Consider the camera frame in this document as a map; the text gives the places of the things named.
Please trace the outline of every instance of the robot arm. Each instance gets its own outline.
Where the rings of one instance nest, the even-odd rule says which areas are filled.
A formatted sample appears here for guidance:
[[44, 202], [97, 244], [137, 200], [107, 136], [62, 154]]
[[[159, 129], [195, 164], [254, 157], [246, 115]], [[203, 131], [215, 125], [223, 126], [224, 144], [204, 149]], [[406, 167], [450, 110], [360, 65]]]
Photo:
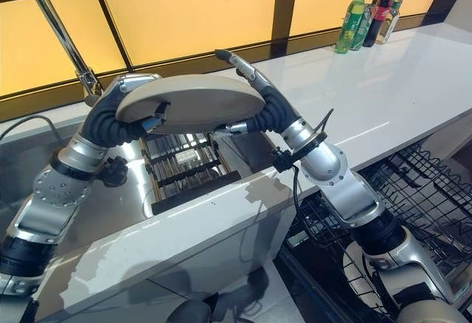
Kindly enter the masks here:
[[138, 139], [157, 126], [159, 115], [127, 124], [114, 118], [124, 96], [154, 74], [117, 77], [98, 100], [68, 145], [52, 154], [35, 177], [33, 193], [25, 200], [0, 242], [0, 322], [33, 322], [31, 300], [44, 270], [71, 226], [92, 183], [102, 180], [117, 187], [126, 180], [126, 161], [106, 160], [110, 147]]
[[[385, 209], [370, 185], [348, 168], [344, 152], [325, 141], [327, 136], [324, 132], [317, 132], [318, 128], [312, 129], [298, 117], [260, 71], [229, 51], [217, 50], [216, 55], [235, 66], [237, 74], [246, 78], [267, 102], [257, 116], [225, 125], [216, 132], [235, 134], [270, 130], [282, 136], [292, 153], [278, 150], [274, 166], [282, 172], [294, 162], [301, 161], [305, 177], [318, 186], [331, 214], [350, 231], [364, 257], [376, 269], [373, 281], [383, 299], [388, 301], [386, 305], [391, 311], [398, 313], [400, 309], [424, 300], [452, 303], [451, 287], [428, 253], [412, 233]], [[444, 306], [454, 312], [453, 318], [436, 322], [464, 322], [455, 320], [461, 316], [455, 309]], [[400, 318], [409, 317], [409, 311]]]

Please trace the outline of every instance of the dishwasher rack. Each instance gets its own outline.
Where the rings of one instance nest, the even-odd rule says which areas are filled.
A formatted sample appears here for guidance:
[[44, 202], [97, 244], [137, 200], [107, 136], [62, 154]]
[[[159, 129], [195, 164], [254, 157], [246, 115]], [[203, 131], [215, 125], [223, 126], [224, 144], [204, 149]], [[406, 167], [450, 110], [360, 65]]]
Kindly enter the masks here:
[[[467, 315], [465, 309], [470, 304], [471, 285], [465, 278], [472, 272], [472, 185], [462, 183], [458, 175], [417, 144], [359, 173], [380, 195], [386, 208], [431, 254], [456, 294], [454, 305]], [[361, 300], [372, 308], [375, 316], [372, 322], [393, 322], [395, 316], [384, 307], [377, 290], [364, 275], [360, 260], [355, 257], [353, 239], [329, 213], [319, 192], [304, 199], [300, 209], [312, 235], [311, 248], [329, 257], [337, 274], [343, 276], [349, 285], [346, 287], [352, 291], [353, 298], [343, 296], [343, 300], [349, 302], [342, 304], [352, 307]], [[307, 239], [296, 218], [288, 233], [288, 247], [295, 249]], [[371, 322], [360, 314], [356, 319], [356, 322]]]
[[140, 144], [157, 200], [154, 215], [240, 179], [208, 133], [148, 134]]

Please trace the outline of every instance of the faucet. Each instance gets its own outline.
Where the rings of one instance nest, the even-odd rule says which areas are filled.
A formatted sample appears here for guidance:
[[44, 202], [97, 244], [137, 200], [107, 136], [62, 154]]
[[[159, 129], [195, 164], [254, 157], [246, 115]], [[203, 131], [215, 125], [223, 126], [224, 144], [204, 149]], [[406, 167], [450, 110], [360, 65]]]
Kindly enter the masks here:
[[90, 67], [88, 67], [85, 61], [82, 59], [77, 47], [74, 45], [70, 35], [66, 31], [62, 21], [60, 20], [58, 13], [52, 6], [50, 0], [36, 0], [38, 6], [44, 14], [44, 17], [48, 21], [52, 30], [58, 37], [61, 45], [66, 50], [69, 59], [75, 66], [75, 74], [79, 81], [83, 84], [85, 89], [85, 102], [89, 106], [93, 106], [100, 95], [102, 94], [102, 86], [95, 76], [95, 73]]

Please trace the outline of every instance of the plastic bottle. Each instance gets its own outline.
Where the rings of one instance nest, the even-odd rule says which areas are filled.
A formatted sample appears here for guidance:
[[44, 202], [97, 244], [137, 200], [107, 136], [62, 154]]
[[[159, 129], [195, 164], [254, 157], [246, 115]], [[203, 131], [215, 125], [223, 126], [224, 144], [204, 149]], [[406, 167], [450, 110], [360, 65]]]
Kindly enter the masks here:
[[367, 32], [369, 31], [370, 24], [372, 23], [372, 11], [374, 9], [373, 4], [366, 4], [364, 7], [364, 14], [361, 18], [361, 23], [359, 23], [359, 27], [354, 34], [353, 42], [351, 43], [351, 50], [357, 51], [361, 48], [364, 39], [367, 36]]
[[393, 32], [393, 29], [395, 28], [395, 25], [398, 22], [398, 19], [400, 18], [400, 6], [402, 4], [403, 0], [393, 0], [392, 8], [390, 9], [390, 12], [386, 15], [385, 21], [382, 23], [381, 30], [379, 31], [377, 35], [377, 43], [378, 44], [385, 44], [388, 40], [390, 35]]
[[380, 30], [382, 23], [385, 21], [386, 15], [390, 11], [392, 1], [393, 0], [377, 0], [377, 3], [375, 4], [375, 15], [362, 46], [370, 48], [374, 45], [378, 31]]
[[338, 41], [334, 47], [334, 51], [338, 54], [346, 54], [349, 50], [354, 39], [354, 34], [361, 22], [363, 12], [364, 0], [352, 0], [347, 7], [341, 33], [339, 34]]

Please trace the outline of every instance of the round plate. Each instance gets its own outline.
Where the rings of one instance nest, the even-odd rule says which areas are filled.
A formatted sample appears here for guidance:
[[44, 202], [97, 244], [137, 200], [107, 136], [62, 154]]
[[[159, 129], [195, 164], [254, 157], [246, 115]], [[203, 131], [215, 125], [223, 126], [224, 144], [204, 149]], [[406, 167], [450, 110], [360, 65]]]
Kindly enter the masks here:
[[251, 86], [228, 77], [186, 74], [146, 83], [119, 104], [116, 117], [134, 122], [154, 116], [161, 103], [166, 121], [153, 133], [203, 133], [257, 114], [264, 99]]

